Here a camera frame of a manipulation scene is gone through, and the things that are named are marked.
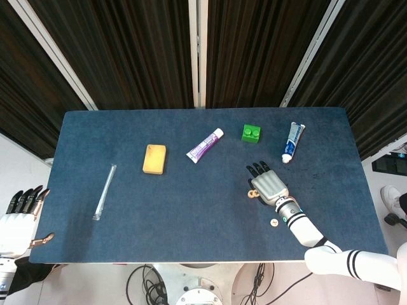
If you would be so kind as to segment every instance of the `yellow sponge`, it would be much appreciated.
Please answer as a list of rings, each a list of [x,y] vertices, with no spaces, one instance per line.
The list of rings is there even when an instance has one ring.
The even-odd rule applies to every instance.
[[[142,171],[144,173],[154,173],[156,175],[161,175],[164,169],[166,151],[167,150],[165,148],[165,145],[148,144]]]

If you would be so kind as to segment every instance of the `robotic hand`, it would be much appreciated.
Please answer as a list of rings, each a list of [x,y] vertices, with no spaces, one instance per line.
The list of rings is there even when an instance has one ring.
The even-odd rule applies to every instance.
[[[39,194],[42,188],[43,186],[38,186],[25,193],[19,191],[11,199],[6,214],[0,218],[0,304],[3,304],[7,296],[17,270],[15,259],[22,256],[27,249],[44,245],[54,237],[54,233],[50,233],[45,238],[31,240],[35,220],[50,192],[46,189]]]
[[[314,226],[276,173],[265,162],[259,163],[261,166],[253,163],[256,169],[246,167],[254,177],[249,179],[251,190],[247,195],[275,207],[297,240],[310,248],[305,252],[305,263],[311,272],[351,276],[392,287],[401,291],[400,305],[407,304],[407,243],[397,251],[397,259],[366,251],[342,252]]]

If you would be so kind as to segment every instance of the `black curtain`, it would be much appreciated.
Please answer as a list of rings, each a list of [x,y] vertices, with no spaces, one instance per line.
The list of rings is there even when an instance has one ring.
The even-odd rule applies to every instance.
[[[30,0],[96,106],[192,108],[188,0]]]
[[[407,132],[407,2],[346,1],[289,107],[347,110],[361,158]]]
[[[0,132],[51,158],[69,110],[86,109],[13,8],[0,1]]]
[[[328,4],[210,0],[207,107],[278,107]]]

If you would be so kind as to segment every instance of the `small round object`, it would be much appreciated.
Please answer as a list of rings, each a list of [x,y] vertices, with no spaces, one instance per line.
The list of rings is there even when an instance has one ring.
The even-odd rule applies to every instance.
[[[277,227],[279,225],[279,221],[274,218],[274,219],[270,220],[270,225],[272,227]]]

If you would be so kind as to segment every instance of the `black stripe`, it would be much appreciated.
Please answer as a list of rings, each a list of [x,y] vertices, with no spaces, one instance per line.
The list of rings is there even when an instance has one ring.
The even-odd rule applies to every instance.
[[[325,247],[328,247],[328,248],[331,248],[333,252],[337,253],[337,252],[335,251],[335,249],[332,248],[331,246],[328,246],[328,245],[324,245],[324,246],[325,246]]]
[[[287,223],[289,223],[290,220],[293,219],[293,217],[295,217],[295,216],[297,216],[297,215],[299,215],[299,214],[303,214],[303,212],[298,212],[298,213],[295,213],[294,215],[290,216],[290,218],[287,219]]]
[[[350,251],[349,252],[349,254],[348,254],[348,259],[347,259],[347,261],[346,261],[346,264],[348,265],[348,272],[349,272],[349,274],[354,278],[355,276],[352,274],[352,272],[350,272],[350,265],[349,265],[349,262],[350,262],[350,256],[352,255],[352,253],[354,253],[355,252],[355,250],[352,250],[352,251]]]
[[[293,225],[293,223],[296,222],[298,219],[301,219],[301,218],[304,218],[304,217],[306,217],[305,214],[302,215],[302,216],[299,216],[298,218],[295,218],[295,219],[288,225],[288,228],[290,228],[290,227]]]
[[[287,205],[288,203],[291,203],[291,202],[294,202],[294,201],[293,201],[293,200],[289,200],[289,201],[284,202],[281,206],[279,206],[279,207],[277,208],[277,213],[281,210],[281,208],[282,208],[284,205]]]
[[[355,276],[356,276],[358,279],[361,279],[361,278],[357,275],[357,273],[356,273],[356,268],[355,268],[356,256],[357,256],[357,254],[359,254],[359,253],[361,253],[361,251],[357,251],[357,252],[355,253],[355,255],[354,255],[354,258],[352,259],[352,267],[353,267],[353,269],[354,269]]]
[[[316,248],[316,247],[323,246],[327,241],[328,241],[328,239],[324,236],[324,237],[322,237],[321,240],[318,241],[317,244],[316,244],[315,246],[313,246],[312,248]]]

